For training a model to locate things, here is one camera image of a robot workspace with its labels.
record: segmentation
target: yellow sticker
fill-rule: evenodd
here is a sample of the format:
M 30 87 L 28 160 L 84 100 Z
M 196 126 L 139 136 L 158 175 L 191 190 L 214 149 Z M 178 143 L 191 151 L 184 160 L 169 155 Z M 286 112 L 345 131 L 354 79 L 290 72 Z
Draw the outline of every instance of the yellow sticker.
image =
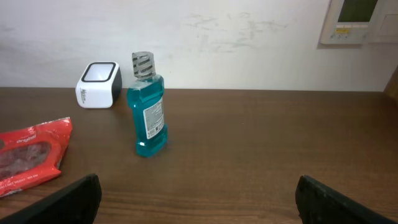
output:
M 337 34 L 348 34 L 350 32 L 351 29 L 344 29 L 344 28 L 339 28 L 336 29 L 336 33 Z

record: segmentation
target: green lcd display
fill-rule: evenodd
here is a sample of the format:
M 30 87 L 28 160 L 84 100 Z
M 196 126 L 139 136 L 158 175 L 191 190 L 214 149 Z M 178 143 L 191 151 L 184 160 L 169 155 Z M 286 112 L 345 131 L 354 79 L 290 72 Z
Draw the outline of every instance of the green lcd display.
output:
M 338 22 L 369 22 L 377 0 L 345 0 Z

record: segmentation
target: black and white device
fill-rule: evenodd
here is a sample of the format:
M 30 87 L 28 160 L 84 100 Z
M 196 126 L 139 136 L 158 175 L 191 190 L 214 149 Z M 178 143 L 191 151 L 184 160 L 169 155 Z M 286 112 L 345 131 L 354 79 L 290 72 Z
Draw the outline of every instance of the black and white device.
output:
M 121 88 L 118 63 L 94 62 L 86 67 L 77 83 L 77 102 L 83 108 L 109 108 L 118 98 Z
M 321 44 L 363 44 L 385 0 L 331 0 Z

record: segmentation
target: blue-green liquid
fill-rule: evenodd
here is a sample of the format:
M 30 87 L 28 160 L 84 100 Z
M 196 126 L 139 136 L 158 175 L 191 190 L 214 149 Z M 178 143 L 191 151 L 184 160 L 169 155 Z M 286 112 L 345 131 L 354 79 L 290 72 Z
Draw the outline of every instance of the blue-green liquid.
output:
M 167 142 L 167 125 L 154 137 L 147 139 L 144 110 L 156 104 L 164 94 L 164 79 L 160 75 L 146 80 L 137 80 L 127 91 L 127 102 L 132 109 L 136 127 L 136 151 L 140 156 L 150 157 L 161 150 Z

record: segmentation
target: brown wooden edge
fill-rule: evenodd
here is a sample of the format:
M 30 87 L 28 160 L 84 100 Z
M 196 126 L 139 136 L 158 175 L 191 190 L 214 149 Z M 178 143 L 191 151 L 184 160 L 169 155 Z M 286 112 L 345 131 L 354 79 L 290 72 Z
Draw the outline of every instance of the brown wooden edge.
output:
M 398 101 L 398 66 L 384 89 L 384 93 Z

